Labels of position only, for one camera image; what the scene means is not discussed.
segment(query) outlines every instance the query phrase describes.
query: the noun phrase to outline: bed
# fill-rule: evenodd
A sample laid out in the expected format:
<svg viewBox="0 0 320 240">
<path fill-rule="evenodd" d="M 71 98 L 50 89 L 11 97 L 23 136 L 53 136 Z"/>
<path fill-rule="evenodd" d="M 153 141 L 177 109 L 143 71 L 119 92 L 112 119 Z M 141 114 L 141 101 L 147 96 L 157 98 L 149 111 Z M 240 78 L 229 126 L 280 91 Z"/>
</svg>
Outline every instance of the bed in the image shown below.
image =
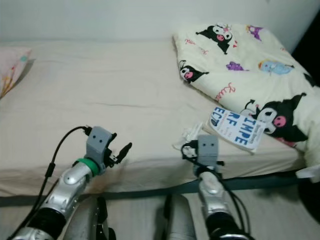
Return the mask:
<svg viewBox="0 0 320 240">
<path fill-rule="evenodd" d="M 0 100 L 0 197 L 35 196 L 62 136 L 79 125 L 118 137 L 127 158 L 94 179 L 87 193 L 166 189 L 193 182 L 192 165 L 172 147 L 184 129 L 206 121 L 218 104 L 180 80 L 171 40 L 2 42 L 32 49 L 18 84 Z M 51 185 L 85 154 L 86 136 L 62 145 Z M 268 176 L 305 166 L 294 148 L 264 135 L 256 154 L 219 140 L 225 179 Z"/>
</svg>

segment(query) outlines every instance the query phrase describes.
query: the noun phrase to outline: floor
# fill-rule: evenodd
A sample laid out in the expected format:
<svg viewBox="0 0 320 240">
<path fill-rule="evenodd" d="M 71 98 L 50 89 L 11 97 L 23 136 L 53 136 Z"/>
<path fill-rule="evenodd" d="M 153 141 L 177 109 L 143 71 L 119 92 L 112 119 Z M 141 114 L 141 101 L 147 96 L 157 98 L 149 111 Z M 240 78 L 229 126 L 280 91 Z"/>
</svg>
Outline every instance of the floor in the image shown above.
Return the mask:
<svg viewBox="0 0 320 240">
<path fill-rule="evenodd" d="M 235 193 L 249 211 L 252 236 L 256 240 L 319 240 L 320 224 L 305 210 L 295 186 Z M 190 203 L 197 239 L 207 240 L 199 198 L 195 193 L 185 196 Z M 164 201 L 164 196 L 108 201 L 108 222 L 117 239 L 159 240 Z M 27 206 L 0 208 L 0 240 L 6 239 L 29 209 Z"/>
</svg>

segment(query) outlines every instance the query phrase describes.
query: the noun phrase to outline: pink pillow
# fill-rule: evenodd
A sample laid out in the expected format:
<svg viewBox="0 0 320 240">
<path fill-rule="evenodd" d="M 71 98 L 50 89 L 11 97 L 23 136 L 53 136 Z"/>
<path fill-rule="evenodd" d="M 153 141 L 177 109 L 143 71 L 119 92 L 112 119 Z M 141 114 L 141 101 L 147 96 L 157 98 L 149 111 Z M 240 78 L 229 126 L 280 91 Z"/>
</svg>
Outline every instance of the pink pillow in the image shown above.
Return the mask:
<svg viewBox="0 0 320 240">
<path fill-rule="evenodd" d="M 27 47 L 0 47 L 0 99 L 17 82 L 30 53 L 31 49 Z"/>
</svg>

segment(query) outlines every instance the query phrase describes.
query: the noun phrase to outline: pink nose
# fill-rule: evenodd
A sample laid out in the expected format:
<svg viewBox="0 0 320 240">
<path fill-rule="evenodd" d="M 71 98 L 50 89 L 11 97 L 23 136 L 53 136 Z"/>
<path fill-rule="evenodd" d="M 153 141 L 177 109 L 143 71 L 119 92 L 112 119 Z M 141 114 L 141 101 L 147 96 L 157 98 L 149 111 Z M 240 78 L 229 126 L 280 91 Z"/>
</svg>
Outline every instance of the pink nose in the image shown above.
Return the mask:
<svg viewBox="0 0 320 240">
<path fill-rule="evenodd" d="M 225 39 L 222 35 L 217 35 L 216 38 L 221 42 Z"/>
<path fill-rule="evenodd" d="M 184 77 L 185 77 L 185 79 L 190 79 L 190 78 L 192 78 L 193 75 L 194 75 L 193 72 L 189 71 L 184 75 Z"/>
<path fill-rule="evenodd" d="M 278 127 L 278 128 L 281 128 L 283 127 L 284 125 L 286 125 L 286 117 L 284 116 L 277 116 L 274 120 L 273 120 L 273 124 Z"/>
</svg>

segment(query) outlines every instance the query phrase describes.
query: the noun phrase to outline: white wall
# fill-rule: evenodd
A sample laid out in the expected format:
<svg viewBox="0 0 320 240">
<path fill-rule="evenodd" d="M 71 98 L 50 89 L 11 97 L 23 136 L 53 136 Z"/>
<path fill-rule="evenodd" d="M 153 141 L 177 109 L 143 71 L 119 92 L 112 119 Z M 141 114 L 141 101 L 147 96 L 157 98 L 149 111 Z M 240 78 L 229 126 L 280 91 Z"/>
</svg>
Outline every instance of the white wall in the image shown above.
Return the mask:
<svg viewBox="0 0 320 240">
<path fill-rule="evenodd" d="M 168 38 L 194 23 L 269 28 L 293 50 L 320 0 L 0 0 L 2 41 Z"/>
</svg>

